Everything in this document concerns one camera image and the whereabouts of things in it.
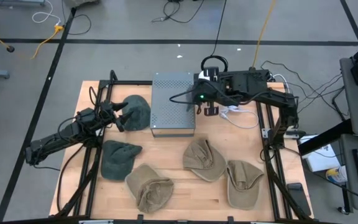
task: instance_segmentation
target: black metal frame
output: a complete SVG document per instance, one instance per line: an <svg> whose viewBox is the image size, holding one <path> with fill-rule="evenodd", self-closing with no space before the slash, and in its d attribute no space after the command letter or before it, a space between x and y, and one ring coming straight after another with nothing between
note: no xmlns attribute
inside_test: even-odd
<svg viewBox="0 0 358 224"><path fill-rule="evenodd" d="M342 134L354 134L352 129L352 121L350 118L344 119L341 123L339 123L335 127L317 135L316 137L308 140L307 142L300 144L298 146L299 153L301 154L301 156L309 154L323 146L326 146L327 144L333 141L338 140ZM346 190L342 189L342 194L343 194L344 206L343 206L343 211L340 212L344 214L353 212L353 208L351 207L351 203L349 201L349 193Z"/></svg>
<svg viewBox="0 0 358 224"><path fill-rule="evenodd" d="M109 85L108 87L108 94L106 99L110 100L111 99L111 94L112 94L112 88L114 85L151 85L152 81L131 81L131 80L123 80L123 81L119 81L119 80L114 80L112 83L109 80L100 80L99 81L99 88L98 88L98 94L97 94L97 102L99 102L101 100L101 95L103 94L103 90L104 87L106 85ZM261 104L259 102L256 102L256 107L257 107L257 114L259 117L259 127L262 129L265 127L264 125L264 116L263 116L263 112L262 112L262 107ZM272 114L272 109L269 105L267 105L267 115L268 115L268 121L269 121L269 126L270 128L274 128L274 122L273 122L273 114ZM104 132L103 135L99 138L100 141L103 141L103 137L104 137ZM268 139L264 139L263 136L261 135L262 138L262 145L263 145L263 149L264 149L264 156L265 158L269 158L269 140ZM277 171L278 171L278 175L273 175L271 172L267 172L267 178L268 178L268 186L269 186L269 192L270 192L270 198L272 201L272 209L273 209L273 216L275 221L274 222L280 222L280 223L326 223L326 222L318 222L316 220L294 220L292 218L292 214L291 214L291 208L289 206L289 204L287 203L287 200L285 199L284 195L283 195L283 204L284 204L284 209L285 209L285 216L286 218L280 218L280 211L278 209L278 202L277 202L277 193L276 193L276 189L275 189L275 184L274 184L274 179L279 179L284 185L285 185L285 177L284 177L284 172L283 172L283 167L282 167L282 161L281 161L281 157L280 157L280 151L275 150L275 160L277 163ZM85 152L85 157L84 157L84 163L83 163L83 167L81 170L81 176L80 176L80 184L82 184L85 181L85 177L87 176L87 170L88 170L88 165L89 165L89 160L90 160L90 155L91 155L91 149L87 148L86 152ZM42 219L35 219L35 220L19 220L19 221L13 221L13 222L3 222L3 223L11 223L11 224L16 224L16 223L79 223L79 221L82 220L90 220L90 216L91 216L91 210L92 210L92 205L93 205L93 195L94 195L94 191L95 191L95 186L96 186L96 181L97 181L97 171L98 171L98 164L100 162L100 158L101 158L101 147L97 148L96 154L95 154L95 161L97 162L97 168L96 170L94 170L94 176L91 180L90 184L90 188L89 188L89 192L88 192L88 199L87 199L87 203L86 203L86 211L85 211L85 215L80 216L79 212L80 212L80 205L81 205L81 199L82 199L82 191L80 193L81 196L79 196L78 200L75 202L75 207L74 207L74 214L72 217L65 217L65 216L58 216L58 217L50 217L50 218L42 218ZM265 164L266 166L272 166L271 161L269 161L268 159L265 160ZM143 220L143 215L138 215L137 220L114 220L114 223L178 223L178 220ZM251 222L235 222L233 217L228 217L227 218L227 222L222 222L222 221L186 221L186 223L251 223Z"/></svg>

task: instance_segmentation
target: baseball cap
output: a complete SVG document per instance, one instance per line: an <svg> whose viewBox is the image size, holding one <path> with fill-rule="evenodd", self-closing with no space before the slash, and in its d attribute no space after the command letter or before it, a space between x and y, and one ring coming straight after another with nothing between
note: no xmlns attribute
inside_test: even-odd
<svg viewBox="0 0 358 224"><path fill-rule="evenodd" d="M109 180L124 180L131 173L135 156L141 152L142 147L110 140L103 143L102 149L102 177Z"/></svg>
<svg viewBox="0 0 358 224"><path fill-rule="evenodd" d="M183 154L183 167L208 182L218 180L226 168L222 154L207 139L193 141Z"/></svg>
<svg viewBox="0 0 358 224"><path fill-rule="evenodd" d="M171 198L173 182L162 177L147 164L135 168L125 183L136 199L136 207L141 212L152 213L162 208Z"/></svg>
<svg viewBox="0 0 358 224"><path fill-rule="evenodd" d="M227 162L227 199L233 208L251 210L259 194L263 172L245 161Z"/></svg>

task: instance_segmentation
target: metal box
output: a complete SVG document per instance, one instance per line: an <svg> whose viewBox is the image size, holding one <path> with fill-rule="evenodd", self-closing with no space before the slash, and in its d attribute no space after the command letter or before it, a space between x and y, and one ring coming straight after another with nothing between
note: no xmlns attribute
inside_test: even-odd
<svg viewBox="0 0 358 224"><path fill-rule="evenodd" d="M152 85L150 128L156 137L192 137L195 131L195 106L173 103L169 98L193 87L192 73L156 73ZM190 101L186 95L176 101Z"/></svg>

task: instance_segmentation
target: table leg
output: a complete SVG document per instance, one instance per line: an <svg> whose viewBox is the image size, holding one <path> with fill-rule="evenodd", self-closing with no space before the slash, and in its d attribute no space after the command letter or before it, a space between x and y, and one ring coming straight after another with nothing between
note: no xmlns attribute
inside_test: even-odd
<svg viewBox="0 0 358 224"><path fill-rule="evenodd" d="M332 102L331 102L331 103L334 105L336 112L337 112L338 115L341 117L342 121L345 121L346 119L345 119L345 117L343 116L342 111L339 109L338 105L336 104L335 99L339 96L339 94L342 93L342 91L343 91L344 89L345 89L345 86L342 86L341 90L335 94L335 96L333 97L333 100L332 100Z"/></svg>
<svg viewBox="0 0 358 224"><path fill-rule="evenodd" d="M352 123L347 119L337 126L319 134L318 136L298 146L301 156L311 153L341 137L341 134L353 134Z"/></svg>
<svg viewBox="0 0 358 224"><path fill-rule="evenodd" d="M343 194L343 203L344 206L343 207L339 207L338 211L341 212L344 215L348 215L351 212L353 212L353 208L350 205L350 201L349 201L349 194L347 193L346 190L342 189L342 194Z"/></svg>

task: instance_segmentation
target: wooden tabletop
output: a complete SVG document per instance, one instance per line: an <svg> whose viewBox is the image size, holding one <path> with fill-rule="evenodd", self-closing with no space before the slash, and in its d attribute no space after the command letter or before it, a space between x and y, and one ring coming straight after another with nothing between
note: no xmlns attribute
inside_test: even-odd
<svg viewBox="0 0 358 224"><path fill-rule="evenodd" d="M75 111L81 111L87 107L93 108L89 99L88 88L98 88L97 81L84 81L82 83L78 104ZM269 83L269 86L283 91L282 83ZM151 102L151 85L114 85L111 101L122 102L129 95L141 95L147 102ZM243 109L257 112L255 102L241 106ZM266 127L267 115L265 106L264 120ZM275 121L278 118L278 108L272 108ZM256 118L249 113L233 113L228 115L236 124L250 126L255 124ZM205 117L199 114L196 117L196 131L193 138L153 138L150 129L136 132L120 133L114 126L107 129L104 141L115 140L128 142L143 147L142 152L136 157L134 168L148 163L159 174L173 180L175 186L171 199L161 210L144 214L148 220L227 220L233 216L236 221L273 221L272 203L270 199L267 175L260 181L258 201L253 210L239 210L229 206L227 202L227 179L225 175L213 183L205 182L189 170L183 170L182 155L194 138L207 137L212 146L218 149L226 160L239 159L247 161L266 172L265 164L260 160L259 152L262 149L262 140L259 126L252 129L241 129L230 124L219 116ZM295 140L286 140L287 148L298 150ZM62 166L68 158L79 148L79 144L69 147L65 151ZM67 165L63 174L61 189L61 207L70 199L78 187L85 149L74 157ZM305 190L309 206L310 198L306 184L301 159L295 153L282 150L282 164L286 182L300 182ZM282 196L276 187L280 216L285 217ZM80 214L85 213L88 189L83 193ZM53 198L50 214L56 214L56 193ZM131 219L141 214L135 206L135 200L123 182L115 182L101 177L100 169L94 193L92 218L103 219Z"/></svg>

